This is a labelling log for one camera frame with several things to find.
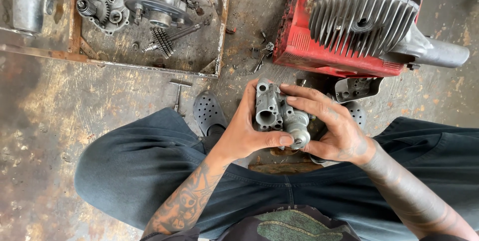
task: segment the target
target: spring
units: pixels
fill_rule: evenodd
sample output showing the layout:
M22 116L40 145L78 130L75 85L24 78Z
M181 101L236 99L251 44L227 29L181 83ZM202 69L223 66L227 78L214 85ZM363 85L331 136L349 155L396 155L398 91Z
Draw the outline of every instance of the spring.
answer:
M88 0L78 0L77 9L82 15L93 16L96 14L96 6Z

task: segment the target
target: jeans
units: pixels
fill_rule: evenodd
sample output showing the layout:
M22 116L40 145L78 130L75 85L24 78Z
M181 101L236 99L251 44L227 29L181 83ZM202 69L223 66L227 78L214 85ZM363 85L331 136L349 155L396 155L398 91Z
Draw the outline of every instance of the jeans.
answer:
M479 229L479 129L399 117L374 139ZM88 146L77 166L75 189L104 213L144 229L204 158L202 140L178 113L165 108ZM196 224L200 237L216 239L248 213L273 204L315 207L349 222L363 240L416 240L366 174L348 162L297 175L231 164Z

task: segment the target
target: gear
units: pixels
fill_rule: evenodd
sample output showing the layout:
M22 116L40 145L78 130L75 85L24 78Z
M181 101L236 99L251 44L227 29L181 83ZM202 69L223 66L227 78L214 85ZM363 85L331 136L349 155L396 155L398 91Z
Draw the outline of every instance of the gear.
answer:
M170 36L162 28L150 28L150 33L153 36L153 43L159 49L165 59L169 59L175 49L171 42Z
M101 10L97 10L97 18L100 24L104 24L108 17L110 16L110 5L108 5L107 1L102 1L103 8Z

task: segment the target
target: carburetor body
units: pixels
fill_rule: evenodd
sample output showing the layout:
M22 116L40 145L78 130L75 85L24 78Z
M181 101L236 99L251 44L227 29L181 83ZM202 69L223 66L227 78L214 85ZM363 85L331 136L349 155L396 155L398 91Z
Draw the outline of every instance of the carburetor body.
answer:
M304 148L311 136L308 132L309 117L306 112L291 107L286 102L286 95L281 94L277 84L262 78L256 88L256 122L258 130L285 131L291 134L295 142L294 150Z

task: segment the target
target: rusty metal frame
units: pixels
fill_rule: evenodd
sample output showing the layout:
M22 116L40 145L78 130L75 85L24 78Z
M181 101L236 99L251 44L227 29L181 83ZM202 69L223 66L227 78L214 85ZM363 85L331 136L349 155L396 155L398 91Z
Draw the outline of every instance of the rusty metal frame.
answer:
M168 74L177 74L177 75L189 75L195 77L203 77L203 78L211 78L211 79L219 79L220 72L221 72L221 61L223 60L223 48L225 42L225 34L226 34L226 23L228 20L228 8L229 8L230 0L223 0L223 16L220 17L221 26L219 30L219 44L218 44L218 56L214 59L211 63L209 63L203 70L200 72L190 72L190 71L183 71L183 70L173 70L173 69L166 69L166 68L157 68L151 66L142 66L142 65L135 65L135 64L126 64L126 63L119 63L119 62L112 62L112 61L101 61L90 59L87 55L82 55L79 53L81 48L82 40L79 31L81 31L81 18L78 18L76 10L70 10L70 27L69 27L69 46L68 50L66 51L57 51L57 50L48 50L48 49L40 49L40 48L28 48L28 47L20 47L11 44L0 44L0 51L18 53L18 54L25 54L31 55L36 57L43 57L43 58L51 58L63 61L75 61L75 62L82 62L86 64L95 64L101 67L104 66L118 66L123 67L126 69L134 69L134 70L144 70L144 71L156 71L159 73L168 73ZM208 68L214 69L214 73L204 73L204 71Z

